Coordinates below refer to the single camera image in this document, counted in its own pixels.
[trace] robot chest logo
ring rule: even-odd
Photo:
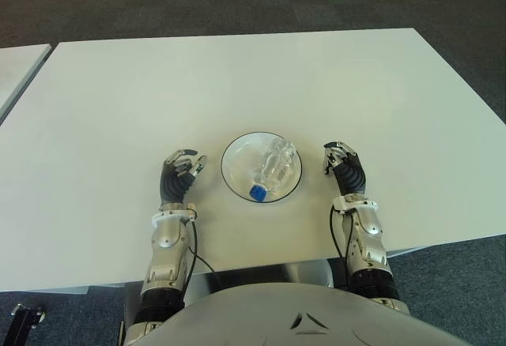
[[[290,329],[297,335],[304,334],[328,334],[328,327],[309,313],[299,313],[293,321]]]

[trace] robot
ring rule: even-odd
[[[381,242],[378,205],[365,195],[357,153],[343,142],[324,145],[340,195],[332,201],[330,234],[345,263],[348,291],[298,283],[249,284],[225,289],[185,307],[188,227],[196,240],[196,208],[183,199],[206,165],[181,149],[167,158],[160,177],[161,205],[153,216],[153,257],[143,281],[134,323],[124,346],[178,345],[465,345],[410,316],[399,296]],[[197,255],[195,242],[192,252]]]

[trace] water bottle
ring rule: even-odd
[[[250,196],[264,201],[267,193],[275,193],[288,181],[292,174],[296,149],[292,142],[283,138],[272,140],[262,156],[261,163],[253,171],[253,186]]]

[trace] blue bottle cap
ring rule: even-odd
[[[258,184],[255,184],[250,189],[250,196],[253,197],[256,201],[263,201],[266,198],[266,195],[266,189]]]

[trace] gray carpet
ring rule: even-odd
[[[0,0],[0,47],[397,27],[416,28],[506,120],[506,0]],[[413,315],[473,344],[502,346],[505,254],[502,236],[436,246],[391,264]],[[114,288],[92,288],[86,296],[0,294],[0,337],[21,300],[49,311],[29,344],[113,345],[122,294]]]
[[[0,24],[0,47],[414,27],[506,119],[506,0],[0,0]]]

